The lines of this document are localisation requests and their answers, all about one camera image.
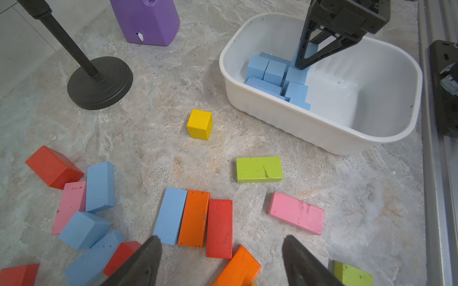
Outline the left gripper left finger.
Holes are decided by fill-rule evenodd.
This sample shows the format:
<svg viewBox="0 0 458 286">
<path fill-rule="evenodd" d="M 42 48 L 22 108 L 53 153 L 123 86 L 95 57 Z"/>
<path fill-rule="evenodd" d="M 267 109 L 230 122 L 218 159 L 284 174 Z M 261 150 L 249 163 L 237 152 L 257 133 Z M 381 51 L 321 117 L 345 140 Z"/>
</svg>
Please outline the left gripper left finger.
<svg viewBox="0 0 458 286">
<path fill-rule="evenodd" d="M 155 286 L 161 258 L 161 239 L 153 235 L 101 285 Z"/>
</svg>

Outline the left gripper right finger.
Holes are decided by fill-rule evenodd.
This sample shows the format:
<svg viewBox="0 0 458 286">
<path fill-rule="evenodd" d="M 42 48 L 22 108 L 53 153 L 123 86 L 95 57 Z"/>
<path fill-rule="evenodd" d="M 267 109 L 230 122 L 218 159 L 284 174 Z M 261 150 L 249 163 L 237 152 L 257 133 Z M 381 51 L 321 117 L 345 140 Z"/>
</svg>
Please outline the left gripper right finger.
<svg viewBox="0 0 458 286">
<path fill-rule="evenodd" d="M 343 286 L 294 236 L 287 235 L 282 256 L 290 286 Z"/>
</svg>

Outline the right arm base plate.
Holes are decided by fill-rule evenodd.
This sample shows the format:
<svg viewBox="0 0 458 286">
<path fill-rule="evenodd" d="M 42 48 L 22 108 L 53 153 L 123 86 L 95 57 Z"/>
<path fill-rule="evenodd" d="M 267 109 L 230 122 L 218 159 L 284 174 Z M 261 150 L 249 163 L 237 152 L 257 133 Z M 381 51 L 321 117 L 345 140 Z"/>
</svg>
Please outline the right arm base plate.
<svg viewBox="0 0 458 286">
<path fill-rule="evenodd" d="M 438 131 L 458 137 L 458 45 L 434 41 L 429 47 L 435 118 Z"/>
</svg>

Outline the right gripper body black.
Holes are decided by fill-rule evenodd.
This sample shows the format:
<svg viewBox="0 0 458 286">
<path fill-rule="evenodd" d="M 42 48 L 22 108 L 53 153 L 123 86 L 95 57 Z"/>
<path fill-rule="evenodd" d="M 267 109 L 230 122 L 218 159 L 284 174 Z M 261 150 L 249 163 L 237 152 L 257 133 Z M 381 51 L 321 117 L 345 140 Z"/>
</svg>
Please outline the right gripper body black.
<svg viewBox="0 0 458 286">
<path fill-rule="evenodd" d="M 391 18 L 391 1 L 312 1 L 305 19 L 295 67 L 304 70 L 313 64 L 358 44 L 367 33 L 378 33 Z M 315 54 L 308 46 L 335 40 Z"/>
</svg>

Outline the blue block isolated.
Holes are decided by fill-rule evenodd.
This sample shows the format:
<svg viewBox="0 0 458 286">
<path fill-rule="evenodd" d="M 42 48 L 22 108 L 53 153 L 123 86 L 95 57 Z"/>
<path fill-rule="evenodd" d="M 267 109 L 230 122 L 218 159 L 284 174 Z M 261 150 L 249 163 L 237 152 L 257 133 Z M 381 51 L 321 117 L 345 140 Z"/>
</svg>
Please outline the blue block isolated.
<svg viewBox="0 0 458 286">
<path fill-rule="evenodd" d="M 284 89 L 283 96 L 294 101 L 305 102 L 309 87 L 301 83 L 288 82 Z"/>
</svg>

